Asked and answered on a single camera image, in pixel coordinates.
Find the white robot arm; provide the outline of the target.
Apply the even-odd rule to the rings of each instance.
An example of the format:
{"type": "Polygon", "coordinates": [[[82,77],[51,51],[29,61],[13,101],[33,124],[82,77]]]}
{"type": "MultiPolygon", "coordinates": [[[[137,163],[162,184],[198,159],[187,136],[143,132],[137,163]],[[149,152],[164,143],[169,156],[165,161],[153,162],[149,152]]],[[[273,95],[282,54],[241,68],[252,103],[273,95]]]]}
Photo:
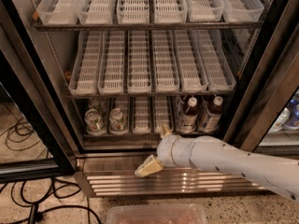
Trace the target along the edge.
{"type": "Polygon", "coordinates": [[[186,138],[162,127],[155,155],[135,170],[145,177],[163,168],[193,168],[240,176],[291,201],[299,201],[299,160],[247,152],[210,135],[186,138]]]}

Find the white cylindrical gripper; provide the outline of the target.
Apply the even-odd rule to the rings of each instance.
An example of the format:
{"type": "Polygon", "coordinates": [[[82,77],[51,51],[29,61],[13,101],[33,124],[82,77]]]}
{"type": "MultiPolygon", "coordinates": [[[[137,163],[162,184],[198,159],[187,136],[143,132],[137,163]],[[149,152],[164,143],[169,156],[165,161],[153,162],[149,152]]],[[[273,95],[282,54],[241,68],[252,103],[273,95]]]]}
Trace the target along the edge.
{"type": "Polygon", "coordinates": [[[165,167],[190,167],[193,138],[184,138],[173,135],[171,129],[163,124],[160,136],[163,140],[157,147],[157,158],[148,156],[145,161],[135,170],[135,175],[145,177],[158,173],[165,167]]]}

